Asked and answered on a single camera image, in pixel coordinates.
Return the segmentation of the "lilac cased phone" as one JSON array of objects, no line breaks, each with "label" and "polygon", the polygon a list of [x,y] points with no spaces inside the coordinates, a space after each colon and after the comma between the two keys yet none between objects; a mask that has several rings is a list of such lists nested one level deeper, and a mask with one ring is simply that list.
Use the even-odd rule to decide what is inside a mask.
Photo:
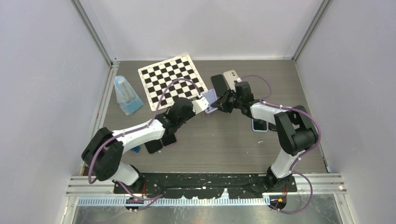
[{"label": "lilac cased phone", "polygon": [[211,106],[212,103],[214,103],[215,101],[218,100],[218,96],[214,89],[209,89],[208,91],[206,91],[205,93],[202,94],[202,97],[206,98],[206,100],[209,103],[207,108],[205,109],[206,114],[210,114],[210,113],[218,110],[217,107]]}]

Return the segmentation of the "black phone from case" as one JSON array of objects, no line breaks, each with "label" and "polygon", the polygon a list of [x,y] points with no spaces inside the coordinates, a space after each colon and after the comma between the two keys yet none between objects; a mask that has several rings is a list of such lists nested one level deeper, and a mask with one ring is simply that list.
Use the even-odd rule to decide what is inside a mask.
[{"label": "black phone from case", "polygon": [[211,82],[218,97],[222,97],[228,90],[227,83],[222,74],[211,76]]}]

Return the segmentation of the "beige phone case with ring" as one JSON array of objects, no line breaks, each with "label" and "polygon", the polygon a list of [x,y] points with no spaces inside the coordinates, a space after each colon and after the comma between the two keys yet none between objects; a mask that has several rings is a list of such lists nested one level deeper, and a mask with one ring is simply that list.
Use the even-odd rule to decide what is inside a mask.
[{"label": "beige phone case with ring", "polygon": [[229,89],[234,90],[235,91],[235,80],[237,78],[240,78],[238,76],[238,74],[236,73],[235,70],[229,70],[223,73],[223,77],[225,79],[225,82],[227,83]]}]

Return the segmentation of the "light blue cased phone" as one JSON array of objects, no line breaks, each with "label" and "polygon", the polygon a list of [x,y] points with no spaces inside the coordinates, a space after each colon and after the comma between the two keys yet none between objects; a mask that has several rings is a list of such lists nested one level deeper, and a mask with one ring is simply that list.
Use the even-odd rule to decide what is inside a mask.
[{"label": "light blue cased phone", "polygon": [[268,123],[261,119],[252,119],[252,130],[254,132],[267,132]]}]

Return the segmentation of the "purple edged phone from case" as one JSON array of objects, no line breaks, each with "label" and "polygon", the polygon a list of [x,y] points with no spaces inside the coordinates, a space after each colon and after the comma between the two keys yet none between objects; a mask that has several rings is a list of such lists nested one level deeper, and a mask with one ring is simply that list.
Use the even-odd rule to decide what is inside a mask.
[{"label": "purple edged phone from case", "polygon": [[177,139],[176,139],[175,135],[172,134],[172,135],[162,137],[161,141],[162,141],[163,146],[167,147],[167,146],[175,144],[177,142]]}]

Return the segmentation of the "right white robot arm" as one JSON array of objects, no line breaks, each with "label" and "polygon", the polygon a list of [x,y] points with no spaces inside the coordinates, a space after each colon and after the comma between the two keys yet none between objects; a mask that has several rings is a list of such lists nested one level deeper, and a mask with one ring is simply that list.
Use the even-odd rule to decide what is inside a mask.
[{"label": "right white robot arm", "polygon": [[319,128],[303,106],[284,107],[255,99],[245,81],[236,83],[234,90],[225,91],[211,106],[227,113],[239,109],[251,119],[275,126],[281,150],[264,178],[265,187],[271,191],[285,186],[297,161],[320,141]]}]

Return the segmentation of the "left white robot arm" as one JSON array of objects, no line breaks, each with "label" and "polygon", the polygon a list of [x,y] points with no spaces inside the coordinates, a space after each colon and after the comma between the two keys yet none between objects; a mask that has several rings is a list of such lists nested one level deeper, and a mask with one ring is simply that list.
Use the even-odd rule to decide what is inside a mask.
[{"label": "left white robot arm", "polygon": [[145,145],[151,154],[164,146],[176,143],[175,133],[189,119],[207,108],[205,98],[189,100],[178,98],[164,113],[140,125],[110,131],[103,127],[91,139],[81,157],[89,167],[89,183],[114,180],[122,182],[132,193],[142,190],[142,174],[133,165],[121,162],[123,154],[134,147]]}]

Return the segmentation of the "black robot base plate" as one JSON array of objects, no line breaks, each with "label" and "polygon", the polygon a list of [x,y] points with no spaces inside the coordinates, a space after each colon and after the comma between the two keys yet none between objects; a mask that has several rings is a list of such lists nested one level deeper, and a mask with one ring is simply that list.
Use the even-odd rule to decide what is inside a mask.
[{"label": "black robot base plate", "polygon": [[142,173],[131,186],[115,183],[115,194],[131,192],[148,198],[162,195],[166,199],[217,199],[224,193],[230,199],[260,198],[263,193],[295,193],[295,178],[271,184],[265,174],[238,173]]}]

